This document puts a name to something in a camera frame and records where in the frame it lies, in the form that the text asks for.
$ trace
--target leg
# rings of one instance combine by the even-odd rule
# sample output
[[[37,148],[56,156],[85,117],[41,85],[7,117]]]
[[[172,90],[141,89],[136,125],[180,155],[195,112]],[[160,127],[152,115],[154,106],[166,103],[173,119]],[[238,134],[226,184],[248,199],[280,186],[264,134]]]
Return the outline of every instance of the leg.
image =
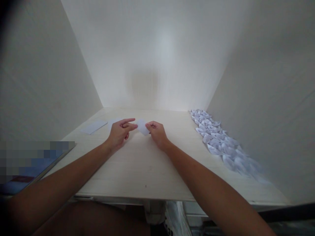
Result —
[[[39,235],[149,236],[150,226],[109,205],[76,202],[52,216],[34,233]]]

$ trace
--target left hand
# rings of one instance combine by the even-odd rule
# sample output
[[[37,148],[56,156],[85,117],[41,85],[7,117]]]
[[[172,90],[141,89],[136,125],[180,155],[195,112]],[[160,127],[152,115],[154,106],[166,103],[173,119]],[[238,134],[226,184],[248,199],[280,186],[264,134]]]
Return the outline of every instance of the left hand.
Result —
[[[113,123],[111,133],[106,140],[106,143],[110,145],[113,152],[117,151],[123,146],[124,140],[127,140],[129,138],[130,131],[138,128],[137,124],[129,123],[135,120],[135,118],[130,118]]]

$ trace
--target finger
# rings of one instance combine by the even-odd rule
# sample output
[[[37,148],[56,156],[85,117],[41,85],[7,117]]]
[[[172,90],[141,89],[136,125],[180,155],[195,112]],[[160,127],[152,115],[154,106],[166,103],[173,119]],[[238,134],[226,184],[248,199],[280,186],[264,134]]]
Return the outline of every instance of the finger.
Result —
[[[126,124],[126,123],[128,123],[128,122],[135,121],[135,120],[136,120],[135,118],[123,119],[123,120],[121,120],[121,121],[118,121],[118,123],[119,123],[120,125],[123,125],[123,124]]]
[[[146,123],[145,125],[147,125],[147,124],[149,124],[151,126],[155,126],[156,128],[158,128],[158,127],[160,127],[162,125],[162,124],[160,124],[160,123],[158,123],[156,121],[150,121],[150,122]]]
[[[134,125],[134,124],[131,124],[131,123],[125,123],[125,124],[121,125],[121,127],[123,127],[123,128],[127,128],[127,127],[128,127],[128,126],[130,126],[130,125]]]
[[[145,127],[150,131],[150,133],[154,130],[154,128],[149,123],[146,123]]]
[[[125,131],[130,132],[138,128],[137,124],[130,124],[127,128],[124,128]]]

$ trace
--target table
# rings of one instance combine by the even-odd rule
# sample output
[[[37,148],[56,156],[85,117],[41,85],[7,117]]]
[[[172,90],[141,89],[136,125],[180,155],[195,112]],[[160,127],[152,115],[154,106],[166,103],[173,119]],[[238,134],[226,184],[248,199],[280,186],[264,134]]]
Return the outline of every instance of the table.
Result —
[[[162,123],[171,142],[224,179],[250,204],[290,205],[274,185],[263,185],[228,170],[217,156],[210,154],[202,142],[202,136],[195,131],[197,125],[190,118],[190,114],[183,111],[103,108],[62,140],[75,141],[76,147],[47,175],[97,147],[110,133],[108,125],[92,135],[80,132],[83,127],[96,120],[109,121],[116,118],[142,118]],[[138,130],[130,132],[125,145],[100,167],[76,195],[195,201],[169,158],[157,148],[150,135],[144,136]]]

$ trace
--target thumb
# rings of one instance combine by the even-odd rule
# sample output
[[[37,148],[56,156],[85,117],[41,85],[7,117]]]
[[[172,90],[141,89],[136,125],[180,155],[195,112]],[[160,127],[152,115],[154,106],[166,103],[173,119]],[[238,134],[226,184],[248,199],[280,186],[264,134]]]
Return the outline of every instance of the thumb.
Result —
[[[138,128],[137,124],[129,124],[126,128],[124,128],[125,131],[130,132]]]
[[[150,133],[154,130],[150,124],[145,124],[145,127],[150,131]]]

